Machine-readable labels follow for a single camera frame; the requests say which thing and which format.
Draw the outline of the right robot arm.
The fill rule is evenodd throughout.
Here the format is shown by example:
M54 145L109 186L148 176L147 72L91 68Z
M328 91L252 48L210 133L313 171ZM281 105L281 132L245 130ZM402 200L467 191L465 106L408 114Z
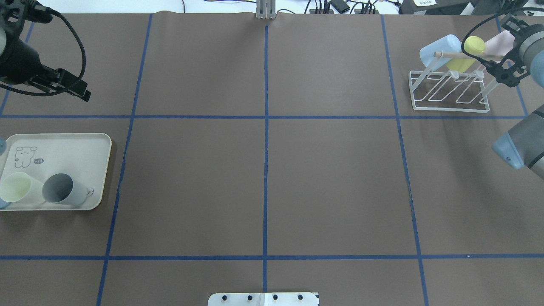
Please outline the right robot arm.
M516 87L525 77L543 87L543 25L529 25L508 13L501 27L513 37L512 46L499 62L487 61L484 67L495 82ZM528 113L492 145L495 153L513 169L528 168L540 179L544 176L543 105Z

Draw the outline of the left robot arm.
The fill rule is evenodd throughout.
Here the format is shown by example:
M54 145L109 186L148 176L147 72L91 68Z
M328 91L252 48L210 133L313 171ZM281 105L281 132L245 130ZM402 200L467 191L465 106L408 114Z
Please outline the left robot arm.
M66 17L37 0L2 0L0 11L1 88L35 97L67 93L88 102L91 92L83 80L87 69L87 54L79 35ZM38 52L20 38L27 21L47 24L53 17L62 20L79 46L82 63L77 76L64 68L50 68L42 64Z

